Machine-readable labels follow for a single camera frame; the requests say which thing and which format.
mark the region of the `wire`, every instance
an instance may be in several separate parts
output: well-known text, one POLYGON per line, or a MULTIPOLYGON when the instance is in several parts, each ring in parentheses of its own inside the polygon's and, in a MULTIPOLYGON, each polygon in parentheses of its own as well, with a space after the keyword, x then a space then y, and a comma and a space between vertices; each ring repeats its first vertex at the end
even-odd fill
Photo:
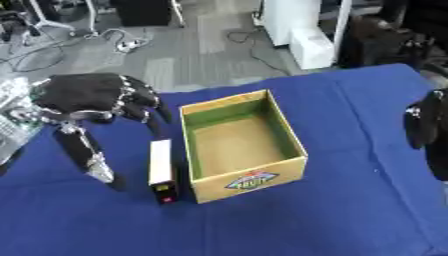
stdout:
POLYGON ((65 42, 69 42, 69 41, 71 41, 73 39, 68 39, 68 40, 65 40, 65 41, 62 41, 62 42, 57 42, 57 40, 53 36, 51 36, 50 34, 46 33, 45 31, 40 30, 40 32, 45 34, 54 43, 52 43, 50 45, 47 45, 47 46, 44 46, 44 47, 41 47, 41 48, 38 48, 38 49, 35 49, 35 50, 32 50, 30 52, 27 52, 27 53, 24 53, 24 54, 21 54, 21 55, 18 55, 18 56, 13 56, 13 57, 10 57, 10 58, 7 58, 7 59, 0 58, 0 64, 4 64, 4 63, 8 64, 9 67, 11 68, 11 71, 12 72, 17 72, 17 73, 28 73, 28 72, 34 72, 34 71, 39 71, 39 70, 51 68, 51 67, 56 66, 57 64, 61 63, 65 59, 66 54, 65 54, 63 48, 65 48, 65 47, 72 47, 72 46, 75 46, 75 45, 79 44, 80 42, 84 41, 84 39, 82 38, 81 40, 79 40, 79 41, 77 41, 77 42, 75 42, 73 44, 63 44, 65 42), (37 68, 32 68, 32 69, 20 69, 19 68, 19 66, 22 64, 22 62, 25 59, 27 59, 28 57, 30 57, 32 54, 40 53, 40 52, 43 52, 43 51, 46 51, 46 50, 55 49, 55 48, 59 52, 59 57, 58 57, 58 59, 56 61, 54 61, 54 62, 52 62, 52 63, 50 63, 50 64, 48 64, 48 65, 46 65, 44 67, 37 67, 37 68))
MULTIPOLYGON (((135 36, 135 35, 133 35, 133 34, 127 32, 126 30, 122 30, 122 29, 118 29, 118 28, 111 28, 111 29, 107 29, 106 31, 104 31, 103 33, 101 33, 101 34, 99 35, 99 37, 103 37, 106 41, 110 41, 111 38, 112 38, 112 36, 113 36, 115 33, 119 33, 119 34, 120 34, 120 37, 117 38, 117 39, 115 40, 115 42, 114 42, 114 44, 115 44, 115 50, 116 50, 117 52, 121 52, 121 53, 128 53, 128 52, 121 51, 121 50, 120 50, 120 47, 119 47, 119 45, 120 45, 121 43, 125 43, 125 42, 123 41, 123 39, 124 39, 126 36, 132 38, 132 39, 131 39, 132 41, 138 41, 138 42, 140 43, 139 48, 140 48, 140 47, 143 47, 143 46, 145 46, 145 45, 148 45, 148 44, 150 44, 150 43, 153 41, 154 36, 152 36, 151 38, 146 38, 146 28, 143 29, 143 32, 145 33, 145 37, 137 37, 137 36, 135 36)), ((93 36, 93 35, 88 35, 88 36, 86 36, 86 39, 92 39, 92 38, 95 38, 95 36, 93 36)))
POLYGON ((248 32, 234 31, 234 32, 227 33, 226 37, 229 41, 237 43, 237 44, 244 44, 247 41, 249 41, 249 39, 252 39, 252 45, 249 49, 249 55, 251 58, 260 61, 261 63, 263 63, 267 67, 271 68, 272 70, 279 71, 279 72, 283 73, 285 76, 290 76, 288 71, 278 68, 278 67, 275 67, 274 65, 268 63, 266 60, 255 55, 255 47, 257 46, 257 39, 255 39, 253 37, 253 35, 255 35, 256 33, 261 32, 261 31, 262 31, 262 29, 259 29, 259 28, 255 29, 253 31, 248 31, 248 32), (243 39, 238 40, 238 39, 233 38, 232 35, 243 35, 244 37, 243 37, 243 39))

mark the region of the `open box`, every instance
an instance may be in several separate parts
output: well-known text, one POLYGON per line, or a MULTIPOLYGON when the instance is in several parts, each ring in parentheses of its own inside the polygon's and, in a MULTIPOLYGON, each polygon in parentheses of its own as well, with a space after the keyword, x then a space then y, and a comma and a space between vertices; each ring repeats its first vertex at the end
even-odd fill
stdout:
POLYGON ((271 92, 181 107, 190 180, 198 203, 302 177, 308 155, 271 92))

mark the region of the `table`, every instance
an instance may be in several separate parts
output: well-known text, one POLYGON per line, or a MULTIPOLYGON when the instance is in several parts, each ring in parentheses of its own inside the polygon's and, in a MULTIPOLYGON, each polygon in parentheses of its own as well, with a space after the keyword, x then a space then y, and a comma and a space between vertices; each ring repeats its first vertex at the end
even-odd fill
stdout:
POLYGON ((146 185, 151 136, 141 124, 92 127, 126 193, 83 176, 47 129, 0 179, 0 255, 448 254, 442 185, 402 128, 426 80, 392 65, 165 94, 178 162, 177 107, 262 88, 308 150, 302 181, 203 205, 183 183, 183 201, 160 207, 146 185))

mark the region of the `robotic hand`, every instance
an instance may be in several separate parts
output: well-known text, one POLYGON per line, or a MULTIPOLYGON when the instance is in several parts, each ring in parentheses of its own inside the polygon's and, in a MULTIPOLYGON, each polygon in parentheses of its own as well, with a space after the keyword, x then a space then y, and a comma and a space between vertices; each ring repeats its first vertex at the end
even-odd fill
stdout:
POLYGON ((123 178, 109 168, 101 147, 81 122, 108 124, 123 116, 145 124, 156 136, 160 129, 148 108, 171 122, 169 110, 151 86, 130 76, 55 75, 33 84, 29 97, 32 108, 9 111, 9 115, 22 122, 54 126, 54 137, 78 167, 116 190, 124 188, 123 178))
POLYGON ((434 176, 448 188, 448 89, 431 91, 410 105, 404 126, 409 144, 414 149, 425 147, 434 176))

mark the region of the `fruit logo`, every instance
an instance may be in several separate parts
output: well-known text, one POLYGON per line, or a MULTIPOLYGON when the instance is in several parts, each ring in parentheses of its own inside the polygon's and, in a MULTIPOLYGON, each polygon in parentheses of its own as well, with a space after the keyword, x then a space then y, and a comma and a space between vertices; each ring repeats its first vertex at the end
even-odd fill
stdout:
POLYGON ((266 182, 275 179, 278 174, 263 172, 263 171, 252 171, 247 173, 245 176, 233 181, 226 186, 228 189, 245 189, 251 190, 256 189, 259 186, 265 184, 266 182))

